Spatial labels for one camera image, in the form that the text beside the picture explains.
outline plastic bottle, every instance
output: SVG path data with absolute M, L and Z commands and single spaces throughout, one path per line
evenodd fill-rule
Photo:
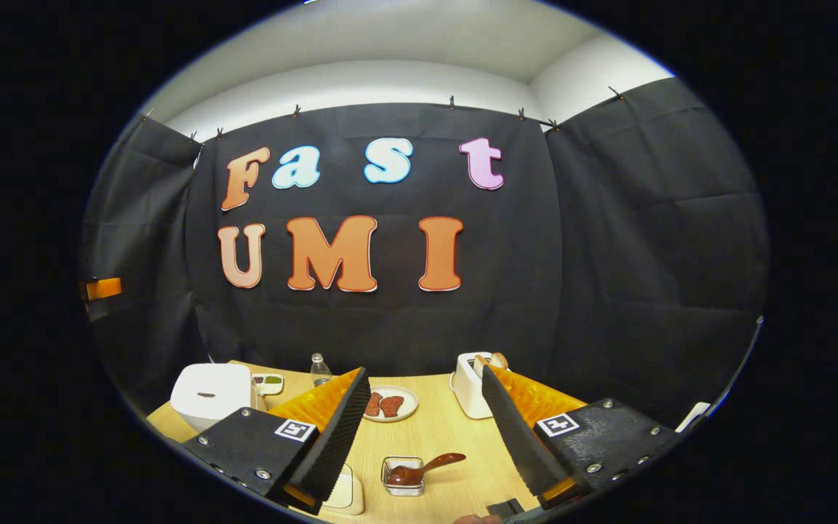
M 312 384 L 316 386 L 321 386 L 332 379 L 332 371 L 329 371 L 329 366 L 325 365 L 322 354 L 312 354 L 312 369 L 309 374 L 312 377 Z

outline white wall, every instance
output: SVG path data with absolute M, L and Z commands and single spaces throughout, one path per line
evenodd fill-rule
M 199 142 L 216 128 L 235 130 L 276 116 L 360 103 L 449 103 L 544 119 L 528 85 L 453 65 L 408 60 L 366 60 L 316 65 L 247 82 L 196 104 L 165 122 Z
M 550 119 L 564 122 L 616 92 L 674 76 L 635 47 L 601 34 L 579 44 L 532 81 L 539 106 Z

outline light blue letter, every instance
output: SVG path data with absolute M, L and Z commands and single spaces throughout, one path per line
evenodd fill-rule
M 405 138 L 378 138 L 369 143 L 364 156 L 370 163 L 364 166 L 364 176 L 371 183 L 396 183 L 410 173 L 412 144 Z
M 274 172 L 274 188 L 312 186 L 319 179 L 319 172 L 316 170 L 317 163 L 319 163 L 319 150 L 313 146 L 300 146 L 283 153 L 280 157 L 280 167 Z

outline human hand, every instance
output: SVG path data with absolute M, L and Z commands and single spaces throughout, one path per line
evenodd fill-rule
M 487 515 L 486 517 L 478 517 L 478 515 L 464 515 L 457 518 L 453 524 L 500 524 L 500 518 L 497 515 Z

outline spoon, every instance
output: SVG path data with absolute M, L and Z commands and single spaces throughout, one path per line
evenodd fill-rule
M 443 465 L 454 464 L 455 462 L 465 460 L 465 458 L 461 453 L 446 453 L 444 455 L 438 455 L 438 457 L 433 458 L 421 468 L 395 467 L 390 472 L 389 477 L 386 478 L 386 483 L 392 485 L 419 485 L 426 471 L 443 467 Z

